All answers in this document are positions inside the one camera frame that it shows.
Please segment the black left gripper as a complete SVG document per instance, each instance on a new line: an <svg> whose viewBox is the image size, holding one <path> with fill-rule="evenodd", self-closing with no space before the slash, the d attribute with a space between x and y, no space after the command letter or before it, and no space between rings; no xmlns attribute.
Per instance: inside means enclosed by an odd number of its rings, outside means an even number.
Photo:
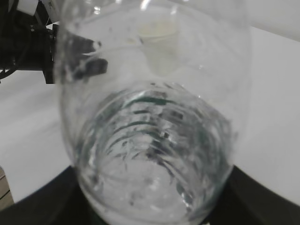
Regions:
<svg viewBox="0 0 300 225"><path fill-rule="evenodd" d="M59 26L52 24L52 29L46 29L44 39L44 62L43 74L46 84L54 84L53 65L56 52L56 38ZM68 46L78 53L94 52L102 46L100 41L91 40L81 36L72 36L68 41ZM84 79L92 76L105 74L108 68L108 61L105 59L92 59L80 61L78 67L73 72L75 79Z"/></svg>

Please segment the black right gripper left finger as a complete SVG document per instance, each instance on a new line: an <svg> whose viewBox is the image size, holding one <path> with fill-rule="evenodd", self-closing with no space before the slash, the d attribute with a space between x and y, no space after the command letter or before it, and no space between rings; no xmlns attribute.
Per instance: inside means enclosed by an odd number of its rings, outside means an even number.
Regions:
<svg viewBox="0 0 300 225"><path fill-rule="evenodd" d="M99 225L100 217L68 167L38 191L0 212L2 225Z"/></svg>

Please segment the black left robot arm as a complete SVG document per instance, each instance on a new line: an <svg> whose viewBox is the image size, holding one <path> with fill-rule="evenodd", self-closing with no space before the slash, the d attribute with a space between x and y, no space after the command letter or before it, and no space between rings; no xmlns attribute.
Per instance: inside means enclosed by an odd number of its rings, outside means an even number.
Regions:
<svg viewBox="0 0 300 225"><path fill-rule="evenodd" d="M42 71L45 83L54 84L54 59L56 54L59 25L52 30L46 25L35 23L33 16L17 10L19 0L14 0L8 11L8 0L0 1L0 81L11 76L15 71ZM90 53L93 42L75 35L71 43L78 51L71 58L75 66L87 60L85 53ZM96 59L87 63L87 76L104 74L108 62Z"/></svg>

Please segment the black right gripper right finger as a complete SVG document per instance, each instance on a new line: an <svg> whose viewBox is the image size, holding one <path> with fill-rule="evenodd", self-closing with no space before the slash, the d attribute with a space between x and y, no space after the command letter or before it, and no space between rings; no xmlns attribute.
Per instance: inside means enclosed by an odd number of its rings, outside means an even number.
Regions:
<svg viewBox="0 0 300 225"><path fill-rule="evenodd" d="M298 225L300 207L234 167L208 225Z"/></svg>

